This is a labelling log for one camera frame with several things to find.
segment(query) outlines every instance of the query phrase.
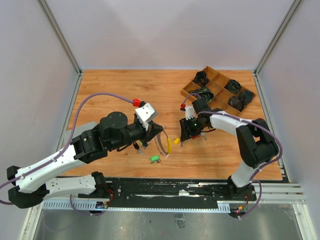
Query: wooden tabletop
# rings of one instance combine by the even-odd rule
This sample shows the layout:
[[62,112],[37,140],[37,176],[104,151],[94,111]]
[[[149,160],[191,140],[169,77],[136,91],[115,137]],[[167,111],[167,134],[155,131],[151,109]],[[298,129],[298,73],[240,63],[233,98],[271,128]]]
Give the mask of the wooden tabletop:
[[[77,94],[69,129],[80,103],[90,94],[110,92],[128,99],[139,98],[151,103],[158,112],[154,121],[166,127],[173,141],[180,137],[179,120],[184,118],[180,104],[184,97],[181,89],[193,79],[196,70],[86,70]],[[249,70],[223,70],[224,75],[237,80],[257,96],[240,117],[247,119],[264,118],[253,74]],[[77,126],[97,121],[111,112],[123,112],[128,122],[134,119],[135,108],[125,101],[111,96],[96,96],[82,108]],[[226,179],[240,164],[241,156],[237,139],[226,132],[216,130],[204,138],[186,141],[183,147],[172,143],[172,154],[165,159],[159,154],[154,140],[144,150],[146,157],[136,153],[133,146],[121,152],[108,152],[108,157],[96,160],[86,166],[68,171],[65,175],[83,176],[94,171],[106,177],[153,177],[153,178],[197,178]],[[161,163],[150,164],[149,158],[159,155]],[[277,163],[263,169],[257,177],[262,180],[281,180]]]

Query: wooden box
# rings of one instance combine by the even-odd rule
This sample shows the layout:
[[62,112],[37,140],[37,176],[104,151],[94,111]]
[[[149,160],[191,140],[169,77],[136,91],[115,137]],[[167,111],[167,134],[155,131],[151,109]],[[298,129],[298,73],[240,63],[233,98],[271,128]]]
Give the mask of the wooden box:
[[[247,106],[250,104],[247,104],[245,108],[242,111],[238,111],[234,107],[230,106],[228,104],[229,98],[232,96],[238,96],[242,91],[246,90],[245,87],[241,86],[240,91],[237,94],[233,94],[229,90],[225,89],[225,86],[227,85],[228,81],[230,80],[229,77],[226,75],[221,74],[217,70],[206,66],[203,71],[206,72],[207,78],[209,79],[208,84],[206,87],[210,89],[210,91],[214,94],[214,98],[211,102],[209,102],[209,107],[211,109],[222,109],[226,111],[229,114],[239,116],[242,112],[244,112],[247,108]],[[187,97],[189,95],[189,91],[200,89],[201,87],[193,82],[193,79],[181,90],[181,94],[184,97]],[[189,101],[193,102],[197,98],[195,96],[190,96]]]

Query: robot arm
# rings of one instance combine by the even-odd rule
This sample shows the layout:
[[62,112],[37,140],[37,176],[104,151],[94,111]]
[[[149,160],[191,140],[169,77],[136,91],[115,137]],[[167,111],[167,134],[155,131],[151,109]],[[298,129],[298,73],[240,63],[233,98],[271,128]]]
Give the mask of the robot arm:
[[[162,126],[153,122],[156,115],[157,112],[152,105],[144,102],[135,110],[134,121],[131,124],[128,124],[128,118],[124,113],[112,112],[102,118],[93,129],[74,137],[67,150],[57,159],[54,157],[61,150],[27,167],[9,167],[8,180],[21,176],[13,182],[15,187],[8,191],[10,202],[19,208],[30,208],[45,199],[62,195],[85,194],[91,198],[100,198],[107,190],[102,173],[93,172],[81,177],[56,176],[107,157],[108,151],[120,152],[135,141],[147,144],[163,131]],[[51,163],[35,170],[50,160]]]
[[206,127],[220,129],[237,137],[242,162],[236,172],[228,178],[227,185],[228,193],[232,197],[243,193],[251,184],[252,176],[259,167],[279,153],[273,137],[249,124],[254,123],[269,130],[266,121],[261,118],[256,120],[241,118],[245,120],[242,122],[226,117],[225,111],[219,108],[211,109],[204,98],[195,100],[192,106],[193,112],[198,116],[192,114],[190,109],[186,109],[186,118],[180,120],[181,142],[203,134],[203,129]]

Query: green block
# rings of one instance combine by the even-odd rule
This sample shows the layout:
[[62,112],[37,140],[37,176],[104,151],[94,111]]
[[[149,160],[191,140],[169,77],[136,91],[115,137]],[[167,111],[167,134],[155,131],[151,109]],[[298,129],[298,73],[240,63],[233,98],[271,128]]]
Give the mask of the green block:
[[150,157],[150,161],[152,161],[152,162],[157,161],[159,159],[160,159],[160,157],[158,155]]

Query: yellow object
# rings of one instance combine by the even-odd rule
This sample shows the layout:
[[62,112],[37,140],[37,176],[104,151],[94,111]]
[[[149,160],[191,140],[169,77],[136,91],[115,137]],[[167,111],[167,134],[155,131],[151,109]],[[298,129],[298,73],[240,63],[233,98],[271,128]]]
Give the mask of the yellow object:
[[168,154],[170,154],[172,152],[172,145],[171,145],[171,140],[170,138],[166,139],[166,142],[168,144]]
[[173,142],[174,142],[174,144],[178,144],[178,143],[180,143],[180,138],[179,138],[179,137],[177,137]]

